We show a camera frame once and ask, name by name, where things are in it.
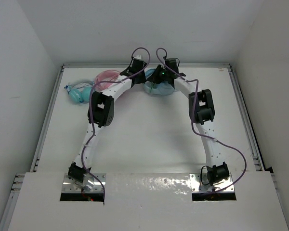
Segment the light blue headphones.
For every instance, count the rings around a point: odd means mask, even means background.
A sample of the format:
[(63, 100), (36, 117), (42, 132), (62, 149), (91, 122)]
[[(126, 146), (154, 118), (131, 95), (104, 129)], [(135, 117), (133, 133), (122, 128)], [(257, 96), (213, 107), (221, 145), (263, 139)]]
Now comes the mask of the light blue headphones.
[(167, 96), (175, 92), (175, 88), (167, 81), (159, 84), (147, 81), (146, 83), (143, 83), (143, 89), (147, 94), (159, 96)]

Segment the pink headphones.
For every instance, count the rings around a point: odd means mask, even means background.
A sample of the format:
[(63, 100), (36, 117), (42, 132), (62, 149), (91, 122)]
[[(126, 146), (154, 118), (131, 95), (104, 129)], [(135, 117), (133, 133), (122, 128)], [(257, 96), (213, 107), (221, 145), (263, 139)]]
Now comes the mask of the pink headphones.
[(116, 81), (119, 77), (120, 72), (118, 70), (106, 70), (101, 73), (99, 73), (94, 82), (95, 84), (98, 82), (103, 81), (103, 83), (98, 84), (95, 87), (95, 91), (103, 91), (107, 88), (109, 88), (112, 85), (112, 82)]

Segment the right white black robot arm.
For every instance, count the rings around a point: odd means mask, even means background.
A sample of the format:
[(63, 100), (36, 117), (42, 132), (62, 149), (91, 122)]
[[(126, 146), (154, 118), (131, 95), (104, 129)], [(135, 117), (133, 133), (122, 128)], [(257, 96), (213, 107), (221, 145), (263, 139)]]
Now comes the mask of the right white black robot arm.
[(200, 170), (200, 182), (203, 186), (212, 187), (230, 176), (220, 152), (220, 142), (215, 136), (212, 92), (209, 89), (201, 90), (198, 79), (189, 80), (184, 73), (180, 73), (177, 58), (164, 56), (160, 61), (161, 64), (147, 77), (147, 81), (159, 87), (169, 85), (187, 97), (192, 131), (201, 137), (206, 155), (206, 164)]

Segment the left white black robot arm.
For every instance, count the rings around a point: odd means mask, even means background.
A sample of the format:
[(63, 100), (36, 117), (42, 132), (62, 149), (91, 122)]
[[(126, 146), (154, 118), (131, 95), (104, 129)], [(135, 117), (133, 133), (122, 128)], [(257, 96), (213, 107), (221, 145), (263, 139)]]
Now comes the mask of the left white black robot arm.
[(147, 63), (142, 56), (132, 57), (129, 66), (122, 72), (111, 70), (100, 73), (95, 79), (93, 92), (89, 94), (88, 127), (80, 152), (69, 167), (68, 176), (83, 183), (89, 175), (92, 151), (97, 146), (97, 135), (109, 126), (114, 118), (115, 101), (135, 84), (144, 83)]

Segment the teal headphones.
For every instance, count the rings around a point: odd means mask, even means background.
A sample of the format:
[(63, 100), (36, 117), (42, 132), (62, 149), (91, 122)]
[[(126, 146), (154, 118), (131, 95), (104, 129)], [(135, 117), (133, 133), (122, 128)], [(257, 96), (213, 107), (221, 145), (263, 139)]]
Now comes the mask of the teal headphones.
[(79, 81), (65, 85), (64, 89), (73, 103), (88, 103), (93, 85), (93, 81)]

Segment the aluminium frame rail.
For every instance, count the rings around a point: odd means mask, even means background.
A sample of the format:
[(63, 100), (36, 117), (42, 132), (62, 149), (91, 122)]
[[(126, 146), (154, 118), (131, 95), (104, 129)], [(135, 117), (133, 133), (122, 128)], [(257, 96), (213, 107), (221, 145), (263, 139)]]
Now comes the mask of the aluminium frame rail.
[[(63, 68), (125, 68), (128, 63), (118, 64), (103, 64), (103, 63), (70, 63), (63, 64)], [(201, 67), (201, 68), (231, 68), (230, 64), (227, 63), (180, 63), (179, 67)]]
[(262, 155), (257, 143), (257, 139), (250, 121), (250, 117), (246, 108), (246, 104), (243, 98), (242, 91), (240, 89), (240, 85), (238, 82), (237, 75), (232, 66), (228, 68), (229, 76), (233, 85), (233, 89), (235, 92), (236, 100), (239, 106), (240, 114), (243, 120), (243, 125), (245, 129), (245, 133), (247, 135), (247, 139), (249, 142), (251, 155), (254, 161), (254, 165), (257, 171), (265, 171), (265, 167), (263, 165)]
[(40, 160), (40, 155), (42, 153), (42, 149), (43, 149), (44, 142), (45, 142), (45, 139), (46, 139), (46, 135), (47, 135), (49, 123), (50, 123), (50, 120), (51, 120), (53, 107), (54, 107), (54, 104), (55, 104), (55, 101), (56, 101), (56, 97), (57, 97), (57, 94), (58, 94), (58, 89), (60, 87), (63, 71), (64, 71), (64, 67), (61, 66), (61, 68), (60, 68), (60, 70), (58, 72), (58, 75), (56, 77), (56, 81), (55, 81), (55, 84), (54, 84), (54, 88), (53, 88), (52, 95), (51, 95), (51, 98), (50, 98), (50, 101), (49, 101), (49, 105), (48, 105), (48, 108), (47, 108), (46, 116), (45, 116), (45, 119), (44, 119), (44, 122), (43, 122), (43, 126), (42, 126), (42, 129), (41, 129), (41, 132), (40, 132), (38, 144), (37, 144), (34, 156), (33, 156), (33, 161), (32, 161), (31, 168), (30, 168), (29, 172), (36, 172), (37, 171), (37, 168), (38, 168), (38, 165), (39, 165), (39, 160)]

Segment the right aluminium frame rail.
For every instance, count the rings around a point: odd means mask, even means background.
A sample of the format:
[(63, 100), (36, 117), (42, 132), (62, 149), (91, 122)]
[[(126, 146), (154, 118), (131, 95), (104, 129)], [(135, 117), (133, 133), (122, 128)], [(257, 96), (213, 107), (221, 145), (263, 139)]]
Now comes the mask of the right aluminium frame rail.
[(233, 89), (235, 92), (236, 100), (239, 106), (240, 114), (243, 120), (243, 125), (245, 129), (245, 133), (247, 135), (247, 139), (249, 142), (251, 155), (254, 161), (254, 165), (257, 171), (265, 171), (265, 167), (263, 165), (262, 155), (257, 143), (257, 139), (250, 121), (250, 117), (246, 108), (246, 104), (243, 98), (242, 91), (240, 89), (240, 85), (238, 82), (237, 75), (232, 66), (228, 68), (229, 76), (233, 85)]

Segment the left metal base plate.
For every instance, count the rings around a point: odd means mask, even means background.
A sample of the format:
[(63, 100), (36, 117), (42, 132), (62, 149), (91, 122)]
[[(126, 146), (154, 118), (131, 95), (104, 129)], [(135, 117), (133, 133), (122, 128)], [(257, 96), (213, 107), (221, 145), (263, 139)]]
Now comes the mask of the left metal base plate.
[(83, 189), (85, 193), (103, 193), (105, 186), (106, 175), (97, 174), (96, 177), (99, 179), (96, 180), (90, 175), (84, 175), (83, 183), (78, 182), (72, 179), (67, 174), (64, 175), (64, 180), (62, 184), (62, 193), (80, 193)]

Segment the left aluminium frame rail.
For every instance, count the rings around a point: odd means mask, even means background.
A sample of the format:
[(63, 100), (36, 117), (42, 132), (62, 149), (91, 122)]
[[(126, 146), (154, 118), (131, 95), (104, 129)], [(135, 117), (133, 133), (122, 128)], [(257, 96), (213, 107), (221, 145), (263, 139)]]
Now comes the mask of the left aluminium frame rail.
[(32, 161), (31, 168), (30, 168), (29, 172), (36, 172), (37, 171), (37, 168), (38, 168), (38, 165), (39, 165), (39, 160), (40, 160), (40, 155), (42, 153), (42, 149), (43, 149), (44, 142), (45, 142), (45, 139), (46, 139), (46, 135), (47, 135), (49, 123), (50, 123), (50, 120), (51, 120), (53, 107), (54, 107), (54, 104), (55, 104), (55, 101), (56, 101), (56, 97), (57, 97), (57, 94), (58, 94), (58, 89), (60, 87), (63, 71), (64, 71), (64, 67), (61, 66), (61, 68), (60, 68), (60, 70), (58, 72), (58, 75), (56, 77), (56, 81), (55, 81), (55, 84), (54, 84), (54, 88), (53, 88), (52, 95), (51, 95), (51, 98), (50, 98), (50, 101), (49, 101), (49, 105), (48, 105), (48, 108), (47, 108), (46, 116), (45, 116), (45, 119), (44, 119), (44, 122), (43, 122), (43, 126), (42, 126), (42, 129), (41, 129), (41, 132), (40, 132), (38, 144), (37, 144), (34, 156), (33, 156), (33, 161)]

